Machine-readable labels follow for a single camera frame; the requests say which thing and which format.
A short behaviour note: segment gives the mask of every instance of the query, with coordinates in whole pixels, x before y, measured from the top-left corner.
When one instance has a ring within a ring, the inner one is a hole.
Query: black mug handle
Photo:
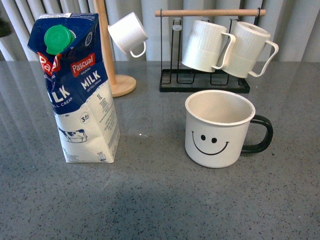
[[[272,140],[272,137],[274,135],[274,129],[272,127],[272,124],[270,120],[264,116],[260,115],[254,115],[254,117],[251,119],[250,123],[253,124],[261,124],[266,127],[266,133],[264,136],[264,139],[262,142],[255,144],[255,145],[243,145],[241,153],[244,154],[257,154],[264,150],[266,150]]]

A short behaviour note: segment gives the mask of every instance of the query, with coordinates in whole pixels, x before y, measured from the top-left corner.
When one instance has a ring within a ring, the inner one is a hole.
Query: smiley face
[[[202,141],[205,141],[205,140],[206,140],[206,136],[205,136],[205,135],[201,135],[200,138],[201,138]],[[192,131],[192,139],[193,139],[193,144],[194,144],[194,146],[196,147],[196,149],[198,149],[199,152],[201,152],[201,153],[203,153],[203,154],[205,154],[205,155],[209,155],[209,156],[217,155],[217,154],[223,152],[223,151],[226,149],[226,147],[228,146],[228,143],[229,143],[228,141],[226,141],[226,142],[225,142],[225,146],[224,146],[220,151],[218,151],[218,152],[215,152],[215,153],[207,153],[207,152],[204,152],[204,151],[200,150],[199,147],[197,146],[197,144],[196,144],[196,142],[195,142],[194,131]],[[215,144],[217,141],[218,141],[218,140],[217,140],[215,137],[211,138],[211,142],[212,142],[213,144]]]

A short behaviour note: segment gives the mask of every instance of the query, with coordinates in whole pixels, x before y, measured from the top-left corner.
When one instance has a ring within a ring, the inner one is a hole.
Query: black metal mug stand
[[[258,25],[259,14],[254,19],[254,24]],[[160,37],[161,37],[161,78],[159,90],[160,92],[180,92],[195,93],[202,90],[225,90],[237,94],[248,94],[250,86],[244,78],[232,76],[223,70],[215,70],[214,72],[204,72],[195,69],[180,68],[180,51],[181,51],[181,32],[183,30],[181,18],[175,18],[172,23],[171,34],[171,53],[170,68],[163,68],[163,24],[162,14],[160,16]],[[229,33],[231,31],[232,22],[238,19],[230,19]],[[178,49],[176,68],[173,68],[173,43],[175,32],[178,34]]]

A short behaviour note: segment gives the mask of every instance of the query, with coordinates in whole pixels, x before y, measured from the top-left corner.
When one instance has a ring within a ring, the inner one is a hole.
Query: milk carton
[[[39,55],[66,162],[112,163],[120,130],[98,14],[44,14],[28,47]]]

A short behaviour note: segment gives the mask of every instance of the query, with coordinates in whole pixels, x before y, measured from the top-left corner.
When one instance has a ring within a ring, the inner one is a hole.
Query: cup handle
[[[274,58],[274,56],[275,56],[275,55],[278,53],[278,51],[279,51],[279,46],[278,46],[278,44],[276,44],[276,43],[274,43],[274,42],[272,42],[272,41],[269,41],[269,40],[265,41],[265,43],[266,43],[266,44],[270,44],[272,47],[274,47],[274,52],[273,52],[273,54],[269,57],[269,59],[265,62],[265,64],[264,64],[264,66],[263,66],[260,74],[257,74],[257,73],[255,73],[254,71],[250,71],[250,72],[249,72],[250,75],[252,75],[252,76],[254,76],[254,77],[256,77],[256,78],[257,78],[257,77],[260,77],[261,75],[263,75],[263,74],[265,73],[265,71],[266,71],[266,69],[267,69],[267,66],[269,65],[269,63],[271,62],[271,60]]]
[[[264,136],[264,139],[262,142],[255,144],[255,145],[244,145],[242,147],[241,153],[246,153],[246,154],[257,154],[260,153],[264,150],[266,150],[272,140],[272,137],[274,135],[274,129],[272,127],[272,124],[270,120],[264,116],[260,115],[254,115],[254,117],[251,119],[250,123],[253,124],[261,124],[266,127],[266,133]]]
[[[143,52],[140,53],[139,55],[135,55],[135,54],[132,52],[132,50],[130,50],[131,56],[134,57],[134,58],[138,58],[138,57],[142,56],[142,55],[146,52],[146,41],[143,42],[143,47],[144,47]]]
[[[228,47],[226,48],[221,66],[217,66],[217,65],[212,66],[212,68],[217,69],[217,70],[224,68],[228,64],[231,51],[234,48],[234,45],[236,42],[236,37],[234,35],[232,35],[230,33],[226,33],[226,32],[222,32],[222,34],[230,37],[230,43],[229,43]]]

